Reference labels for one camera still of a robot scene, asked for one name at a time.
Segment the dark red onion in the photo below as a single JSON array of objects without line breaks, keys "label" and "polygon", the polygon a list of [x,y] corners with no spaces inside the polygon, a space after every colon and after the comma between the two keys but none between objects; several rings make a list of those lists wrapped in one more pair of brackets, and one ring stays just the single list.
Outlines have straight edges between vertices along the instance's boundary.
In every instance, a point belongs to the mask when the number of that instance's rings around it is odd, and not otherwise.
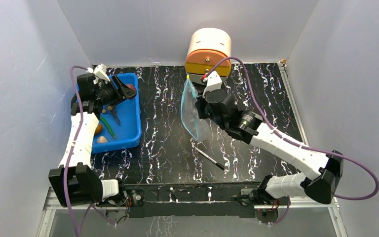
[{"label": "dark red onion", "polygon": [[134,93],[137,93],[137,89],[133,84],[127,84],[126,85],[129,89],[131,89]]}]

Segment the brown longan bunch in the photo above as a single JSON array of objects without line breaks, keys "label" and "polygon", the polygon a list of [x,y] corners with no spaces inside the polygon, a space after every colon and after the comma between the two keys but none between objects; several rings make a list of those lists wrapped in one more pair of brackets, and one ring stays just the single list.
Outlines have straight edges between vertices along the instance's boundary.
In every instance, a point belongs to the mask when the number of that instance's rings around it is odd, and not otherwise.
[{"label": "brown longan bunch", "polygon": [[106,120],[110,120],[110,121],[114,122],[116,125],[121,125],[121,121],[120,121],[119,116],[117,114],[116,107],[113,105],[110,105],[110,104],[104,105],[103,109],[102,109],[102,116]]}]

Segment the clear zip top bag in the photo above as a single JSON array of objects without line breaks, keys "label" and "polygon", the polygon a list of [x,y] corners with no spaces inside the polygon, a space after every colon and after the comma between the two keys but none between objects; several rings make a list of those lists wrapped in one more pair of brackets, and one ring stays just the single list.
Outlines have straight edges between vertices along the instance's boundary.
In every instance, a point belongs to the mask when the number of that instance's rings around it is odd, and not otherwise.
[{"label": "clear zip top bag", "polygon": [[199,118],[198,110],[195,106],[198,92],[187,75],[181,96],[180,116],[184,128],[197,142],[211,139],[212,133],[208,122]]}]

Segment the green chili pepper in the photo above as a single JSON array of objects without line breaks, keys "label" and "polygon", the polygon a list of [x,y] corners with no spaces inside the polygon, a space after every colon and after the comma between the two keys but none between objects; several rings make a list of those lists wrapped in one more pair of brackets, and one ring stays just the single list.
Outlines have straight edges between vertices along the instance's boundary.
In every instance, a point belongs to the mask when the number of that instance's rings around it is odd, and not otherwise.
[{"label": "green chili pepper", "polygon": [[111,126],[109,125],[109,123],[105,120],[104,117],[100,117],[100,121],[106,126],[109,134],[114,138],[114,140],[116,140],[116,136],[115,136],[115,133],[113,132]]}]

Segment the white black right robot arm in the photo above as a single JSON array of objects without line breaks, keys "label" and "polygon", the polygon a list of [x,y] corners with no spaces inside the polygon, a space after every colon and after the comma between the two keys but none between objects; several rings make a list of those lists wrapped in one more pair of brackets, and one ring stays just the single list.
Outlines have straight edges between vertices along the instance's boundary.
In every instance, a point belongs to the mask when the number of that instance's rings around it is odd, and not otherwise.
[{"label": "white black right robot arm", "polygon": [[330,204],[341,178],[343,161],[306,149],[303,143],[269,128],[258,114],[240,110],[234,97],[222,89],[199,94],[195,106],[200,119],[210,119],[235,140],[270,152],[299,173],[266,176],[250,200],[272,204],[288,196],[309,197],[321,204]]}]

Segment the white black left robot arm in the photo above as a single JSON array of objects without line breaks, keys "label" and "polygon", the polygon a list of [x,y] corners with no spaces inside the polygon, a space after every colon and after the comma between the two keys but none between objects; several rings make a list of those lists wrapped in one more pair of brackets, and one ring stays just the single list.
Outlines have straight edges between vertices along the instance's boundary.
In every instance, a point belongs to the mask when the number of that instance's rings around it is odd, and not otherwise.
[{"label": "white black left robot arm", "polygon": [[96,153],[134,148],[142,135],[138,78],[133,73],[106,77],[93,72],[76,79],[71,131],[59,166],[49,181],[62,207],[129,198],[121,179],[100,179],[92,169]]}]

